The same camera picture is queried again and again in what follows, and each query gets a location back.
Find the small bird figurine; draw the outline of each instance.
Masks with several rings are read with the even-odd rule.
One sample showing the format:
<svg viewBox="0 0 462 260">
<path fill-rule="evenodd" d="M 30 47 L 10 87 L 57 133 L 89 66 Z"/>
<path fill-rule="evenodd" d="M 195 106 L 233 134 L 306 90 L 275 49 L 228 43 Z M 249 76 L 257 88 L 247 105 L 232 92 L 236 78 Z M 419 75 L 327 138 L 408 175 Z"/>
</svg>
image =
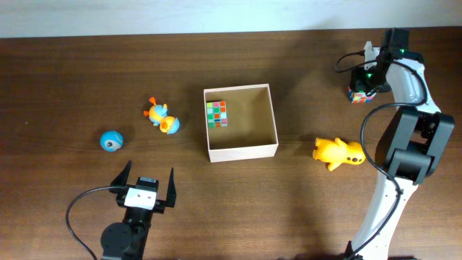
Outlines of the small bird figurine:
<svg viewBox="0 0 462 260">
<path fill-rule="evenodd" d="M 149 120 L 154 124 L 154 126 L 159 126 L 160 121 L 167 116 L 167 104 L 158 105 L 156 104 L 156 99 L 151 97 L 149 101 L 153 106 L 149 111 L 143 111 L 144 116 L 149 116 Z"/>
<path fill-rule="evenodd" d="M 158 105 L 156 99 L 151 97 L 149 101 L 153 106 L 149 111 L 143 111 L 144 116 L 149 117 L 149 120 L 154 126 L 158 126 L 162 133 L 174 134 L 180 128 L 180 121 L 173 116 L 167 116 L 167 104 Z"/>
</svg>

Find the blue toy ball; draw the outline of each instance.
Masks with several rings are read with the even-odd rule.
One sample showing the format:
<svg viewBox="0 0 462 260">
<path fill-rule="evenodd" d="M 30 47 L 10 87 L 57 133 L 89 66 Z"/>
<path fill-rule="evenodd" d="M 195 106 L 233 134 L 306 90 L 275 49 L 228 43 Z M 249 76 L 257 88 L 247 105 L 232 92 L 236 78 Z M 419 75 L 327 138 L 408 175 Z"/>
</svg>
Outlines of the blue toy ball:
<svg viewBox="0 0 462 260">
<path fill-rule="evenodd" d="M 123 137 L 116 131 L 107 131 L 101 136 L 100 144 L 104 150 L 114 152 L 122 147 Z"/>
</svg>

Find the cardboard box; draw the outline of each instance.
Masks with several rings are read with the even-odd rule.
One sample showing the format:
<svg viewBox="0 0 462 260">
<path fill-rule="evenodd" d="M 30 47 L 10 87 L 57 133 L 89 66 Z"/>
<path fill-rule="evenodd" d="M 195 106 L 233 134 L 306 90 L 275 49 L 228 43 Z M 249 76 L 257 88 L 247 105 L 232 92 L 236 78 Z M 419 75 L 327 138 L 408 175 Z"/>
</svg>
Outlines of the cardboard box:
<svg viewBox="0 0 462 260">
<path fill-rule="evenodd" d="M 207 102 L 225 101 L 227 126 L 209 128 Z M 273 157 L 279 145 L 268 84 L 204 90 L 211 163 Z"/>
</svg>

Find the black cable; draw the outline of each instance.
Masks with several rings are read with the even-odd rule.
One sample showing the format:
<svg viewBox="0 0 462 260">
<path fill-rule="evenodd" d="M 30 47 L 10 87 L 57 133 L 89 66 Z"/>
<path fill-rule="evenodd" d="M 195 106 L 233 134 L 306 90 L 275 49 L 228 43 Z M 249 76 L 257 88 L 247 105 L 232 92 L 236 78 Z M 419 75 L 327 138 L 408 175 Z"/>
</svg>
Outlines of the black cable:
<svg viewBox="0 0 462 260">
<path fill-rule="evenodd" d="M 100 188 L 92 188 L 91 190 L 85 191 L 84 193 L 82 193 L 82 194 L 78 195 L 77 197 L 75 197 L 75 199 L 73 199 L 71 201 L 71 203 L 69 204 L 69 206 L 67 207 L 67 210 L 66 210 L 66 225 L 67 225 L 67 228 L 69 229 L 69 232 L 71 233 L 72 237 L 75 238 L 75 240 L 77 242 L 79 242 L 88 251 L 88 253 L 90 253 L 92 255 L 94 260 L 97 260 L 97 257 L 95 255 L 95 253 L 93 253 L 92 249 L 90 249 L 87 245 L 85 245 L 85 243 L 83 243 L 80 240 L 80 238 L 78 238 L 77 235 L 72 230 L 71 223 L 69 222 L 69 212 L 71 211 L 72 206 L 74 206 L 74 204 L 85 195 L 91 194 L 91 193 L 93 193 L 95 191 L 102 191 L 102 190 L 107 190 L 107 189 L 125 189 L 125 188 L 126 187 L 124 187 L 124 186 L 106 186 L 106 187 L 100 187 Z"/>
<path fill-rule="evenodd" d="M 345 56 L 342 56 L 335 63 L 336 72 L 338 72 L 338 73 L 348 72 L 348 71 L 351 71 L 353 69 L 356 69 L 359 66 L 363 66 L 365 64 L 369 64 L 369 63 L 372 63 L 372 62 L 377 62 L 376 60 L 371 60 L 371 61 L 363 62 L 361 64 L 357 64 L 357 65 L 355 65 L 355 66 L 353 66 L 351 68 L 348 68 L 348 69 L 340 70 L 338 68 L 339 62 L 343 58 L 345 58 L 347 56 L 351 56 L 351 55 L 361 55 L 361 53 L 364 53 L 364 51 L 358 51 L 356 53 L 349 53 L 349 54 L 347 54 Z M 409 70 L 417 78 L 417 80 L 419 81 L 420 87 L 422 88 L 422 92 L 423 92 L 422 93 L 423 98 L 418 103 L 389 103 L 389 104 L 385 104 L 385 105 L 379 105 L 377 108 L 374 108 L 372 111 L 370 111 L 367 114 L 367 116 L 364 118 L 364 121 L 362 122 L 361 131 L 360 131 L 360 143 L 361 143 L 362 151 L 364 152 L 364 154 L 365 154 L 367 160 L 369 161 L 369 163 L 372 166 L 374 166 L 377 170 L 379 170 L 383 175 L 385 175 L 388 180 L 393 182 L 393 184 L 396 187 L 396 200 L 395 200 L 393 206 L 391 207 L 390 213 L 388 213 L 387 217 L 384 219 L 382 225 L 377 229 L 377 231 L 375 231 L 375 233 L 373 235 L 371 235 L 371 237 L 368 240 L 366 240 L 359 248 L 357 248 L 355 251 L 353 251 L 353 253 L 351 253 L 348 257 L 344 258 L 344 260 L 350 260 L 354 256 L 356 256 L 365 246 L 367 246 L 372 240 L 374 240 L 374 238 L 380 233 L 380 231 L 382 231 L 382 229 L 387 225 L 388 221 L 390 220 L 390 218 L 393 216 L 396 209 L 398 208 L 398 204 L 399 204 L 399 202 L 401 200 L 401 195 L 403 193 L 403 191 L 401 190 L 401 187 L 399 186 L 399 183 L 396 181 L 396 179 L 393 176 L 389 175 L 387 172 L 385 172 L 384 169 L 382 169 L 377 163 L 374 162 L 374 160 L 371 158 L 369 153 L 367 153 L 365 142 L 364 142 L 364 132 L 365 132 L 365 129 L 366 129 L 366 124 L 369 121 L 369 118 L 374 113 L 376 113 L 377 111 L 382 110 L 384 108 L 391 108 L 391 107 L 397 107 L 397 106 L 416 107 L 416 106 L 419 106 L 419 105 L 424 105 L 427 102 L 427 99 L 428 99 L 428 97 L 427 97 L 427 88 L 425 87 L 424 80 L 420 77 L 420 75 L 417 73 L 417 71 L 415 69 L 411 68 L 410 66 L 407 66 L 406 64 L 402 64 L 402 63 L 397 62 L 397 61 L 384 61 L 384 62 L 388 62 L 390 64 L 396 64 L 396 65 L 402 66 L 403 68 Z"/>
</svg>

